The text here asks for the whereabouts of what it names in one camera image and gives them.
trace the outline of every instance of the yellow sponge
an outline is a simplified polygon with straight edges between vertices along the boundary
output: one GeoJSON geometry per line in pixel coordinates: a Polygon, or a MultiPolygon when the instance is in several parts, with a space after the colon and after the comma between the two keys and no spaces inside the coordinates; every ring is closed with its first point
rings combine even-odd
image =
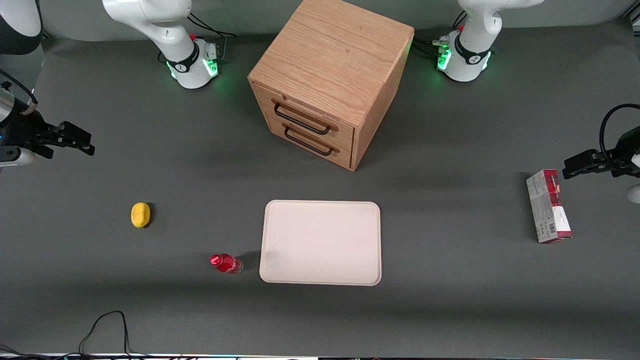
{"type": "Polygon", "coordinates": [[[151,208],[146,202],[139,202],[131,208],[131,223],[138,229],[147,226],[151,219],[151,208]]]}

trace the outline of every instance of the wooden cabinet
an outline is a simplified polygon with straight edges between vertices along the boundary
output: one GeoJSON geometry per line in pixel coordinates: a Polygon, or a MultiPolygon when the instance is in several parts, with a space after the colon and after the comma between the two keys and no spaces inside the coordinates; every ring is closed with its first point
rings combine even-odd
{"type": "Polygon", "coordinates": [[[249,73],[269,130],[355,170],[396,96],[413,28],[304,0],[249,73]]]}

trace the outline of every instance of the green led light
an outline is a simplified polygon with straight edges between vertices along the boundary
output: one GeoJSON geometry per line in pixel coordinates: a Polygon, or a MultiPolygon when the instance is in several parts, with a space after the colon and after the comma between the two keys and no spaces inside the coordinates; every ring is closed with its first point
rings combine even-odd
{"type": "Polygon", "coordinates": [[[207,72],[209,72],[209,75],[212,77],[218,75],[218,62],[216,60],[202,59],[202,63],[207,69],[207,72]]]}
{"type": "Polygon", "coordinates": [[[442,53],[442,55],[440,55],[440,58],[438,59],[438,68],[440,68],[440,70],[445,70],[447,68],[447,65],[449,64],[450,59],[451,49],[447,49],[444,53],[442,53]]]}
{"type": "Polygon", "coordinates": [[[484,61],[484,65],[482,65],[482,69],[486,69],[486,66],[489,65],[489,58],[491,57],[491,51],[486,55],[486,60],[484,61]]]}
{"type": "Polygon", "coordinates": [[[175,74],[173,73],[173,69],[171,68],[171,65],[169,65],[169,62],[166,62],[166,66],[169,68],[169,71],[171,72],[171,77],[175,79],[175,74]]]}

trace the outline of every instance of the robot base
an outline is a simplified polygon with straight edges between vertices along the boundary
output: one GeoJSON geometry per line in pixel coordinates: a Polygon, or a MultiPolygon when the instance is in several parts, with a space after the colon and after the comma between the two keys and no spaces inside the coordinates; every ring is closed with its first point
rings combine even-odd
{"type": "MultiPolygon", "coordinates": [[[[445,44],[453,44],[458,34],[460,34],[458,30],[452,31],[447,35],[441,36],[440,41],[445,44]]],[[[447,74],[452,80],[462,83],[475,80],[486,69],[489,57],[491,57],[491,52],[489,52],[484,59],[479,59],[478,63],[469,65],[456,50],[455,46],[448,45],[447,47],[441,47],[441,49],[444,49],[444,52],[438,57],[436,68],[447,74]]]]}
{"type": "Polygon", "coordinates": [[[171,76],[178,83],[187,89],[197,89],[205,86],[208,82],[218,76],[218,50],[216,44],[210,44],[202,39],[194,40],[200,52],[200,58],[191,66],[188,72],[177,72],[167,63],[171,76]]]}

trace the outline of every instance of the bottle cap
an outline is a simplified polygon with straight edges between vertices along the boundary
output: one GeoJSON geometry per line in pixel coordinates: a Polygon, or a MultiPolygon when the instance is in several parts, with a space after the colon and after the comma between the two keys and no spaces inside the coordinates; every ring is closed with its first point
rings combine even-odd
{"type": "Polygon", "coordinates": [[[211,259],[209,259],[209,262],[213,266],[218,266],[218,265],[222,264],[222,256],[220,256],[218,254],[213,254],[211,256],[211,259]]]}

